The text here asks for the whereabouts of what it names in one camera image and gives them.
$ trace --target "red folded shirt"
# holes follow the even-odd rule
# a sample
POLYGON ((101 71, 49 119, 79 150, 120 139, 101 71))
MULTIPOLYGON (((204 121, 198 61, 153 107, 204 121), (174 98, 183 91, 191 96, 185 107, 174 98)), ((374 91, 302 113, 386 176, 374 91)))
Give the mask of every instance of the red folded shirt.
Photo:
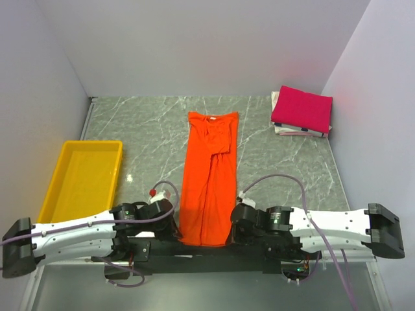
POLYGON ((271 121, 329 133, 332 102, 333 97, 281 86, 277 105, 271 114, 271 121))

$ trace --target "orange fabric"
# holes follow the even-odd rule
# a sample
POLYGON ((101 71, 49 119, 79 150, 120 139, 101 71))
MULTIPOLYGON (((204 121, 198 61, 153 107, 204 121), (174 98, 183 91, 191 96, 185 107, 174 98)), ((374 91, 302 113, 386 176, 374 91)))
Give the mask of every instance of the orange fabric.
POLYGON ((182 242, 224 246, 236 199, 238 113, 189 113, 190 134, 180 202, 182 242))

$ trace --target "wall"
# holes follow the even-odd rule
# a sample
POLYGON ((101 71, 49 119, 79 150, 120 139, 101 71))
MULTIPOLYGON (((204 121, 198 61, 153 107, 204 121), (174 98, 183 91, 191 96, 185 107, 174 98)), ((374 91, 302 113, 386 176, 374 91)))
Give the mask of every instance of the wall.
POLYGON ((379 202, 401 219, 407 257, 379 260, 395 311, 415 305, 414 13, 411 0, 372 0, 323 91, 352 208, 379 202))
MULTIPOLYGON (((78 139, 88 98, 34 0, 0 1, 0 234, 36 219, 62 143, 78 139)), ((0 279, 17 310, 27 277, 0 279)))
POLYGON ((369 0, 37 0, 89 96, 321 92, 369 0))

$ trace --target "orange garment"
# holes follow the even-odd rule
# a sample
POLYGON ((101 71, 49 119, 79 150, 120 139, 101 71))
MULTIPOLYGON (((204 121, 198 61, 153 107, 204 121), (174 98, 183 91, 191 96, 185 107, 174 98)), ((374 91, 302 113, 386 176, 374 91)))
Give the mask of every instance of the orange garment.
POLYGON ((238 113, 189 113, 190 134, 180 202, 182 242, 224 246, 236 199, 238 113))

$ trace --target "gray marble surface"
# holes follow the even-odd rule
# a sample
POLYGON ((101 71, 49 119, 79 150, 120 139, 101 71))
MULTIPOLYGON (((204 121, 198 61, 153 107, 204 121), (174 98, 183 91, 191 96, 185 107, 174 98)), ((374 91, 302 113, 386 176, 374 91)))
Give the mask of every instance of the gray marble surface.
MULTIPOLYGON (((327 139, 279 136, 270 125, 270 97, 99 97, 87 140, 120 140, 123 162, 114 203, 148 198, 148 190, 167 179, 181 191, 189 135, 187 113, 239 112, 238 189, 273 172, 305 184, 308 208, 346 211, 348 204, 327 139)), ((301 207, 300 189, 286 178, 262 181, 248 192, 257 208, 301 207)))

